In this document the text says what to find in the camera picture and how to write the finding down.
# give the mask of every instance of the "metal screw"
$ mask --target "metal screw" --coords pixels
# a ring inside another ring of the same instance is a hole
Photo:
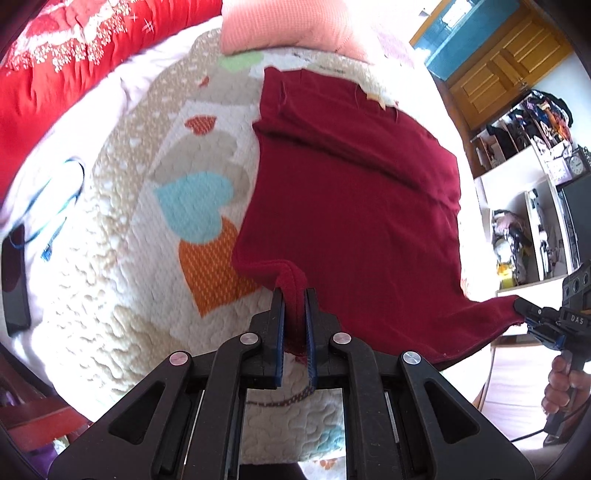
[[[409,365],[417,365],[421,362],[421,356],[417,352],[405,352],[402,360]]]
[[[244,345],[254,345],[258,342],[258,335],[252,332],[243,333],[240,337],[240,342]]]
[[[351,335],[345,332],[335,333],[333,335],[333,340],[335,341],[335,343],[338,343],[339,345],[346,345],[351,341]]]
[[[189,356],[185,352],[174,352],[168,359],[175,367],[184,365],[189,360]]]

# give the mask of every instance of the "orange heart pattern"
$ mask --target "orange heart pattern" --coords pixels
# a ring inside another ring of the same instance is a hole
[[[258,288],[232,268],[230,259],[237,237],[236,227],[222,216],[222,232],[215,240],[203,245],[181,240],[178,246],[185,280],[202,317]]]
[[[195,135],[207,135],[213,130],[217,117],[209,115],[198,115],[185,122],[185,127],[193,130]]]

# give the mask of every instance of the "human hand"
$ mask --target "human hand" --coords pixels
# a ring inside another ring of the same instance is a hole
[[[542,400],[542,408],[546,414],[557,413],[559,409],[568,405],[569,388],[573,387],[577,390],[573,404],[570,411],[575,411],[589,398],[589,391],[591,390],[591,375],[585,372],[571,372],[566,375],[564,372],[567,367],[567,360],[562,355],[557,356],[552,361],[552,371],[548,376],[550,382],[544,391],[544,399]],[[577,421],[577,416],[569,419],[566,426],[569,427]]]

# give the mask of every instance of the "cabinet door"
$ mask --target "cabinet door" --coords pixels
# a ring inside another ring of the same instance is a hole
[[[503,113],[571,53],[568,41],[533,12],[450,86],[471,129]]]

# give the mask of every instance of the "dark red cloth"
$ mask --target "dark red cloth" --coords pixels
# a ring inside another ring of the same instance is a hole
[[[522,322],[515,297],[460,288],[456,157],[408,115],[347,80],[265,70],[255,191],[233,252],[281,287],[286,344],[304,352],[303,290],[375,350],[462,359]]]

